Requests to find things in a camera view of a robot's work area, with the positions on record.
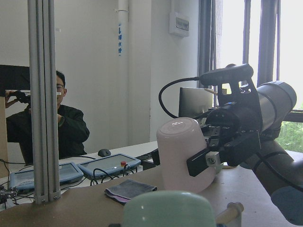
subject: black jacket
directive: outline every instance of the black jacket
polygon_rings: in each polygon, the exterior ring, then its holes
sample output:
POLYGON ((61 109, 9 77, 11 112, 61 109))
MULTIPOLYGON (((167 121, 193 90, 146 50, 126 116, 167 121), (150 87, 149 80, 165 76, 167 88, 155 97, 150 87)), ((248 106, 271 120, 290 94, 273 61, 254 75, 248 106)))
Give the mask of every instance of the black jacket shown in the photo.
MULTIPOLYGON (((60 105, 58 114, 63 122, 58 126, 59 158, 85 155, 83 142, 89 137, 89 130, 83 120, 83 112, 73 107, 60 105)), ((33 163, 31 115, 27 110, 6 118, 8 142, 20 144, 26 164, 33 163)))

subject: green cup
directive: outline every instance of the green cup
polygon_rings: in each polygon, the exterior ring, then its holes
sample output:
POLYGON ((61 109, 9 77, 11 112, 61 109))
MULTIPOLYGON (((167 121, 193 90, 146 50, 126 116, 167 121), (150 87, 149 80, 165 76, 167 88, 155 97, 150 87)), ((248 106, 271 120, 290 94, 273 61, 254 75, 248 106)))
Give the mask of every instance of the green cup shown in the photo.
POLYGON ((215 227, 215 218, 209 201, 191 192, 148 192, 124 207, 122 227, 197 226, 215 227))

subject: screw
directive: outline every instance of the screw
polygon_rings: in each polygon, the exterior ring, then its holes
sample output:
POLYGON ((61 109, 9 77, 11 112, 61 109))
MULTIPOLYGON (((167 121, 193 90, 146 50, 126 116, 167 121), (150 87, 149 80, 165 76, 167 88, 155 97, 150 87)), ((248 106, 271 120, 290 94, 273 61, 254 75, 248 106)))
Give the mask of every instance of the screw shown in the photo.
POLYGON ((216 162, 216 160, 214 160, 212 157, 208 158, 208 162, 210 164, 214 164, 216 162))

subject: white wall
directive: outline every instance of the white wall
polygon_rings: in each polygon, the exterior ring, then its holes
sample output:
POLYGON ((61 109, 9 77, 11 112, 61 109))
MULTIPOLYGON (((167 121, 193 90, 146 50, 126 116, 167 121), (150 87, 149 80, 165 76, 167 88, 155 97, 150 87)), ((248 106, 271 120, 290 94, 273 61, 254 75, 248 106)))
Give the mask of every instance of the white wall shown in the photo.
MULTIPOLYGON (((88 153, 156 140, 156 130, 170 119, 158 93, 167 83, 197 75, 198 0, 176 0, 176 11, 190 17, 190 36, 169 34, 170 0, 129 0, 128 134, 119 111, 117 74, 117 0, 55 0, 56 67, 66 75, 63 104, 81 109, 90 130, 88 153)), ((0 64, 28 65, 27 1, 0 1, 0 64)), ((163 101, 178 114, 179 87, 163 101)), ((11 115, 23 110, 15 104, 11 115)), ((9 144, 16 160, 18 145, 9 144)))

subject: brown table surface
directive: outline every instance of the brown table surface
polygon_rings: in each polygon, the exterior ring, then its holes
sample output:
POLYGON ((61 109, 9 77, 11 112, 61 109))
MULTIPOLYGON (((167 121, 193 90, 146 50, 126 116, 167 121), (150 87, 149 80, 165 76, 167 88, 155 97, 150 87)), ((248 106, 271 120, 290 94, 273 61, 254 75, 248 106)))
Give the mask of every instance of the brown table surface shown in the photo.
MULTIPOLYGON (((303 158, 300 153, 293 154, 303 158)), ((117 178, 102 184, 74 188, 65 192, 58 201, 37 205, 20 204, 0 212, 1 227, 108 227, 121 223, 123 205, 106 197, 104 190, 126 178, 148 183, 163 190, 161 167, 117 178)), ((243 227, 291 227, 278 208, 273 205, 261 183, 251 170, 240 166, 223 169, 213 183, 199 193, 206 197, 217 215, 230 202, 244 206, 243 227)))

